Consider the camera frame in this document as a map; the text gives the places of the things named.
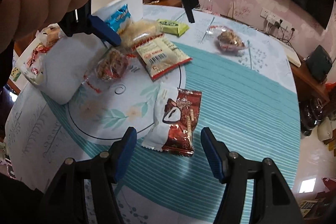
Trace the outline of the white wall power strip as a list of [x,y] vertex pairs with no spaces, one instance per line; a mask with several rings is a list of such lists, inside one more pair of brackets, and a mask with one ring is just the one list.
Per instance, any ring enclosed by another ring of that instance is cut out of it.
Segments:
[[260,16],[270,24],[275,24],[277,22],[284,31],[291,32],[291,29],[293,28],[290,22],[280,18],[278,15],[264,7],[261,9]]

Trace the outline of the wooden tv cabinet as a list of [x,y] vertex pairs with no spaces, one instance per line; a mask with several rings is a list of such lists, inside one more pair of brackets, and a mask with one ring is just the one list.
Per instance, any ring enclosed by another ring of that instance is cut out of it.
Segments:
[[[277,39],[232,19],[195,10],[195,22],[180,38],[168,38],[181,46],[193,58],[198,76],[206,83],[218,80],[227,86],[248,86],[260,91],[266,87],[283,87],[290,94],[297,94],[299,101],[319,98],[329,102],[325,85],[319,84],[305,64],[300,67],[289,61],[292,50]],[[238,53],[223,52],[208,32],[212,26],[226,26],[234,30],[247,45]]]

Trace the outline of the pale crumbly cake packet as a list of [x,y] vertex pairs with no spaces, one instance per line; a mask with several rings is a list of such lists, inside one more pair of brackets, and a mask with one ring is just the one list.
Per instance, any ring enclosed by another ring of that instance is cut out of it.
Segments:
[[121,46],[131,48],[147,38],[159,35],[162,32],[161,25],[155,20],[142,19],[131,23],[121,33]]

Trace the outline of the red white barcode snack packet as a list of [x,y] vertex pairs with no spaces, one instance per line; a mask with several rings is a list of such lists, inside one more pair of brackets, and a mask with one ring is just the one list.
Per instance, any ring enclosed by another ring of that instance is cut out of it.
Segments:
[[149,37],[132,46],[131,50],[137,53],[152,81],[192,60],[164,34]]

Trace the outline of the blue foil snack packet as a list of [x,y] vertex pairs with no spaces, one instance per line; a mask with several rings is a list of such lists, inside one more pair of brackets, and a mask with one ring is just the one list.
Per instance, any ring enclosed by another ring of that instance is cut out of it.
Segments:
[[117,34],[123,33],[130,24],[132,24],[131,14],[128,5],[125,4],[114,12],[105,23]]

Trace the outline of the brown white chocolate snack packet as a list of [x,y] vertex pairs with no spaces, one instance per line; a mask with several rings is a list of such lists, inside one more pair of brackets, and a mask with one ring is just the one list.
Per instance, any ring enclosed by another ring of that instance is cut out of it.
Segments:
[[142,147],[158,152],[191,157],[194,154],[193,132],[198,124],[202,92],[159,86],[154,106],[154,125]]

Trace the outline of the patterned white teal tablecloth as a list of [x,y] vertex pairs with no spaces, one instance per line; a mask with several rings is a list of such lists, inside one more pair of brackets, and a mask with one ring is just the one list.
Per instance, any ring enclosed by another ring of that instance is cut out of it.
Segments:
[[156,81],[133,56],[122,79],[88,81],[64,105],[27,84],[6,122],[16,179],[45,191],[67,157],[93,158],[133,127],[137,146],[114,187],[123,221],[211,223],[224,185],[202,149],[209,127],[244,158],[271,158],[292,186],[299,109],[283,47],[226,18],[195,19],[180,38],[166,35],[191,61]]

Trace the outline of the white plastic storage bin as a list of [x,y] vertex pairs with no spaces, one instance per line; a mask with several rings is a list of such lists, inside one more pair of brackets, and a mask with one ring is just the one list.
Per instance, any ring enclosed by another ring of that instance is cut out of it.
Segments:
[[[134,21],[143,17],[142,0],[92,0],[92,12],[102,20],[107,20],[117,9],[127,5]],[[41,45],[35,38],[16,62],[17,68],[34,87],[57,103],[67,103],[75,94],[84,75],[109,49],[94,34],[74,34],[62,36],[47,53],[37,53],[37,66],[27,66],[34,50]]]

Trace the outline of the red white apple snack bag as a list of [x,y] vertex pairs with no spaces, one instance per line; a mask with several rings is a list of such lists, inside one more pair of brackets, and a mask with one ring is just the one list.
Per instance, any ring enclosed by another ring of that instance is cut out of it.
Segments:
[[44,59],[51,47],[39,43],[23,62],[23,73],[32,83],[39,85],[43,82]]

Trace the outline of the clear bag orange cookies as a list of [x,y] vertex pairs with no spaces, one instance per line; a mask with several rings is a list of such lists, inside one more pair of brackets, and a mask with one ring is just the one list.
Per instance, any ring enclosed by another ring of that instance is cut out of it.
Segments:
[[64,36],[61,28],[57,24],[49,25],[37,34],[37,39],[45,46],[52,47]]

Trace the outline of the clear wrapped nut cake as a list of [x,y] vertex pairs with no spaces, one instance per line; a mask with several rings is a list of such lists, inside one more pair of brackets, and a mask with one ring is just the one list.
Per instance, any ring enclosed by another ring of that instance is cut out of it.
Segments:
[[234,30],[224,25],[212,25],[207,30],[206,37],[222,52],[239,52],[249,48]]

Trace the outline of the black electric kettle pot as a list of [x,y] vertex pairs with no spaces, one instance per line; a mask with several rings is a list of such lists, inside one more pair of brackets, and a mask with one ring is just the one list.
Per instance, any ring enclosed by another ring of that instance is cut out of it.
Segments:
[[322,101],[311,98],[299,103],[301,133],[310,136],[313,129],[322,121]]

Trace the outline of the green pineapple cake packet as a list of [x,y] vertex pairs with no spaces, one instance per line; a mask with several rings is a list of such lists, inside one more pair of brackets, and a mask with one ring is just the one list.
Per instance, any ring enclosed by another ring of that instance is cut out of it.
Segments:
[[187,24],[176,22],[174,20],[158,19],[157,22],[161,26],[163,33],[175,35],[177,37],[182,36],[189,29]]

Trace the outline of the white set-top box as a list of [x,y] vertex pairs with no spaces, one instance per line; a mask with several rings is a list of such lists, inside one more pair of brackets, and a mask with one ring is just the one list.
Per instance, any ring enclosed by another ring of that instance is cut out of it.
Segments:
[[296,51],[292,47],[288,46],[287,44],[283,42],[280,42],[280,44],[282,45],[284,49],[284,52],[287,56],[288,61],[299,68],[301,66],[301,61]]

